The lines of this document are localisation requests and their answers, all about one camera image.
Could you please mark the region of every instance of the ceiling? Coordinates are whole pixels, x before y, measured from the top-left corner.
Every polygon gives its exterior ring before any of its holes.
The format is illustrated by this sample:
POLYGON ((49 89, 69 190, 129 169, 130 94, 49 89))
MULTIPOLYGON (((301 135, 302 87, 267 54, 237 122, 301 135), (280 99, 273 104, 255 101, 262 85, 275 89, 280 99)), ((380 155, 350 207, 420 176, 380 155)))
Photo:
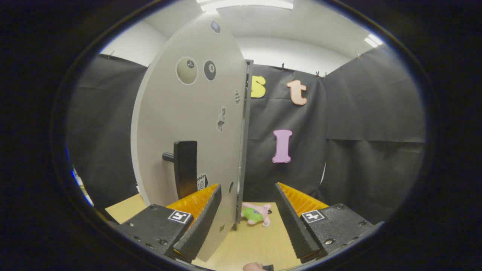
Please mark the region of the ceiling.
MULTIPOLYGON (((311 43, 354 58, 372 47, 368 32, 314 0, 294 0, 293 10, 239 6, 217 10, 235 37, 273 37, 311 43)), ((195 0, 180 0, 145 21, 169 38, 202 12, 195 0)))

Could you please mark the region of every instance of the human hand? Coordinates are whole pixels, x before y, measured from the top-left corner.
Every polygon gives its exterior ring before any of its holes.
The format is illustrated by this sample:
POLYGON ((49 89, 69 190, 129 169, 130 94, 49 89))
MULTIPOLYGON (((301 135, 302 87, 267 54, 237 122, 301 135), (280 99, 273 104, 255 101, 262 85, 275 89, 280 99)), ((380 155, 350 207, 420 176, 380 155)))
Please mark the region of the human hand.
POLYGON ((247 265, 243 266, 242 271, 266 271, 263 269, 263 265, 260 263, 248 263, 247 265))

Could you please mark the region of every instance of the ceiling light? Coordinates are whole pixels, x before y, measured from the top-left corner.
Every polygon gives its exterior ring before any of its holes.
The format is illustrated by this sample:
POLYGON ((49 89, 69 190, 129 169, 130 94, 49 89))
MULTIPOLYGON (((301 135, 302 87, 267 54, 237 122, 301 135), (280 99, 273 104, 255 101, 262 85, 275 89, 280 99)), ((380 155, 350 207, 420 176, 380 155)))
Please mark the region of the ceiling light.
POLYGON ((373 40, 371 40, 369 38, 366 38, 365 42, 368 43, 369 45, 371 45, 373 48, 378 46, 378 44, 376 44, 373 40))
POLYGON ((293 0, 197 0, 197 2, 203 11, 247 5, 293 9, 293 0))
POLYGON ((374 41, 376 44, 378 44, 378 45, 382 45, 382 44, 383 44, 382 40, 379 39, 377 36, 375 36, 375 35, 373 35, 373 34, 368 35, 368 37, 369 37, 371 40, 373 40, 373 41, 374 41))

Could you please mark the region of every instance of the screw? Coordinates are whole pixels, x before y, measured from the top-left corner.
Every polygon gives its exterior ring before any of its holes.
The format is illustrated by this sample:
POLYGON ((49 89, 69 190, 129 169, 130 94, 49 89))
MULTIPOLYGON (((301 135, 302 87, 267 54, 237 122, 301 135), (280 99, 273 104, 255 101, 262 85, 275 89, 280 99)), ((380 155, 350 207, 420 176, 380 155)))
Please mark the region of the screw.
POLYGON ((167 245, 166 240, 159 239, 159 240, 157 240, 157 242, 160 243, 161 245, 167 245))

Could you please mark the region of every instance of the sticker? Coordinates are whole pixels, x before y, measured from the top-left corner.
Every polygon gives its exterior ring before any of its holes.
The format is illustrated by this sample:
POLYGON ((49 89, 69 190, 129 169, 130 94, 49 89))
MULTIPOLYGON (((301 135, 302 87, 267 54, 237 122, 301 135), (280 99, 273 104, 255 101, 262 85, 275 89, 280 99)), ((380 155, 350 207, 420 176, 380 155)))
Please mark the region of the sticker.
POLYGON ((266 93, 266 88, 263 86, 266 80, 262 76, 254 76, 251 80, 251 98, 261 98, 266 93))
POLYGON ((221 114, 217 116, 217 130, 223 132, 223 125, 226 122, 226 107, 221 107, 221 114))
POLYGON ((291 81, 286 86, 290 88, 291 100, 294 104, 302 106, 308 102, 306 98, 301 96, 301 91, 306 91, 306 86, 302 85, 300 80, 291 81))
POLYGON ((276 136, 276 153, 272 159, 273 163, 289 163, 291 157, 288 155, 288 149, 293 132, 290 130, 276 130, 273 134, 276 136))
POLYGON ((185 224, 185 223, 187 222, 187 220, 189 219, 190 216, 191 216, 190 213, 181 212, 181 211, 174 211, 174 212, 168 217, 168 219, 173 220, 173 221, 176 221, 176 222, 179 222, 179 223, 181 223, 181 224, 185 224))
POLYGON ((192 85, 198 77, 198 66, 191 57, 182 57, 176 64, 177 79, 184 85, 192 85))
POLYGON ((206 174, 201 174, 198 176, 198 191, 208 187, 208 177, 206 174))
POLYGON ((221 26, 214 20, 211 21, 211 24, 209 25, 209 27, 217 34, 221 33, 221 26))
POLYGON ((216 77, 216 65, 214 65, 213 61, 208 60, 204 63, 204 75, 209 81, 214 80, 216 77))
POLYGON ((241 97, 238 90, 236 90, 236 93, 234 94, 234 101, 236 102, 236 104, 239 104, 241 102, 241 97))
POLYGON ((307 223, 315 222, 315 221, 322 220, 322 219, 325 218, 325 217, 324 217, 320 212, 318 212, 317 210, 314 210, 314 211, 311 211, 311 212, 302 213, 301 215, 305 218, 305 221, 306 221, 307 223))

